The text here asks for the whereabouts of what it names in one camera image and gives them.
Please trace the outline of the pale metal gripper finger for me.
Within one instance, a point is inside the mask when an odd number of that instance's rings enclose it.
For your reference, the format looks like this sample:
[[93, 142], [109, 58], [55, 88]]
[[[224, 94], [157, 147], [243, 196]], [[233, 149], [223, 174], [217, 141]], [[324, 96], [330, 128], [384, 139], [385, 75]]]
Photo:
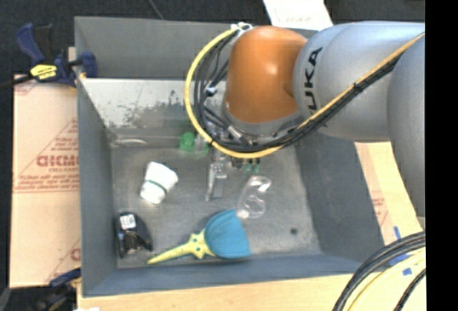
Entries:
[[213, 199], [220, 199], [223, 197], [227, 179], [228, 176], [226, 174], [219, 174], [215, 177], [213, 182]]
[[209, 202], [213, 198], [213, 190], [215, 185], [215, 173], [216, 168], [215, 165], [212, 163], [208, 167], [208, 178], [207, 178], [207, 192], [205, 194], [205, 200]]

